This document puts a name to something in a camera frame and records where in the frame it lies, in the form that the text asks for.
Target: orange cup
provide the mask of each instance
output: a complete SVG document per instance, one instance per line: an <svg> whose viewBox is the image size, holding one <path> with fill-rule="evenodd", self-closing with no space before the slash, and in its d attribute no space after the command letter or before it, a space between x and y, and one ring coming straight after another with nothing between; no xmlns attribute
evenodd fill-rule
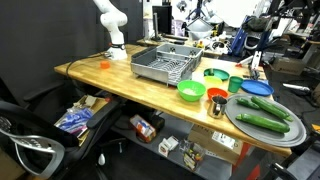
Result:
<svg viewBox="0 0 320 180"><path fill-rule="evenodd" d="M110 63L108 61L101 61L100 68L101 69L108 69L110 67Z"/></svg>

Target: lower shelf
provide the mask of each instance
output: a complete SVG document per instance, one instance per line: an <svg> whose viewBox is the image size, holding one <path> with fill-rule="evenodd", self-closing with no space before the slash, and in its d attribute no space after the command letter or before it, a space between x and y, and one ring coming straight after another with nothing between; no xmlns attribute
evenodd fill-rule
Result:
<svg viewBox="0 0 320 180"><path fill-rule="evenodd" d="M178 119L176 117L170 116L168 114L161 115L166 121L164 128L160 131L155 139L151 143L143 143L136 138L136 133L134 130L123 130L117 127L127 127L129 123L128 117L122 117L117 121L116 126L111 129L127 139L141 145L142 147L151 150L152 152L164 157L158 152L158 145L161 143L163 138L169 138L170 136L175 136L177 139L182 140L187 138L192 123ZM183 155L179 151L177 146L174 150L170 151L167 157L171 162L180 165L181 167L188 169L183 162ZM200 166L193 172L204 179L229 179L231 176L232 164L223 161L221 159L205 156Z"/></svg>

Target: white bottle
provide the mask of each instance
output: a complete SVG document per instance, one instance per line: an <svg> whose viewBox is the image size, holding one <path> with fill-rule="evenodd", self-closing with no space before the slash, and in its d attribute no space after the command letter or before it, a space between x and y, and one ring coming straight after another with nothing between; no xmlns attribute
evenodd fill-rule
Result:
<svg viewBox="0 0 320 180"><path fill-rule="evenodd" d="M219 35L219 41L224 43L224 41L226 40L227 37L227 32L223 31L222 34Z"/></svg>

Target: black wall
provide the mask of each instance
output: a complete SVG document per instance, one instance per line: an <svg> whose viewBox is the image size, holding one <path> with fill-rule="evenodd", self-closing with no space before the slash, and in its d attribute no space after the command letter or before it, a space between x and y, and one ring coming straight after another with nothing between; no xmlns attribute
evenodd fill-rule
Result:
<svg viewBox="0 0 320 180"><path fill-rule="evenodd" d="M142 37L142 3L117 2L116 7L122 6L120 10L130 13L128 25L122 27L126 41L136 41ZM100 15L92 0L1 2L0 78L18 103L24 104L22 97L27 92L64 78L54 72L54 66L70 62L72 56L108 48L110 37L100 23ZM134 19L141 21L141 36L137 35L140 22L130 22Z"/></svg>

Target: round gray tray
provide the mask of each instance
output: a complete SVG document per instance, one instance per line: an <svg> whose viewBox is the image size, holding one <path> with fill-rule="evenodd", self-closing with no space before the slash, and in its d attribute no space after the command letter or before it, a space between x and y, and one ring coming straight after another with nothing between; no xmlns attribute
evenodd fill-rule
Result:
<svg viewBox="0 0 320 180"><path fill-rule="evenodd" d="M264 110L254 110L248 107L238 105L236 102L236 98L239 98L239 97L250 99L252 95L234 94L230 96L228 98L228 103L226 106L226 115L228 116L230 121L236 127L238 127L241 131L243 131L247 135L257 140L260 140L262 142L265 142L274 146L280 146L280 147L293 147L305 141L307 136L306 129L302 124L301 120L295 114L293 114L289 109L287 109L286 107L282 106L281 104L275 101L264 98L266 101L285 109L291 115L293 119L292 122L284 121ZM272 130L268 130L262 127L258 127L249 123L236 120L236 116L241 113L258 115L261 117L266 117L269 119L277 120L279 122L288 124L290 127L290 131L288 133L278 133Z"/></svg>

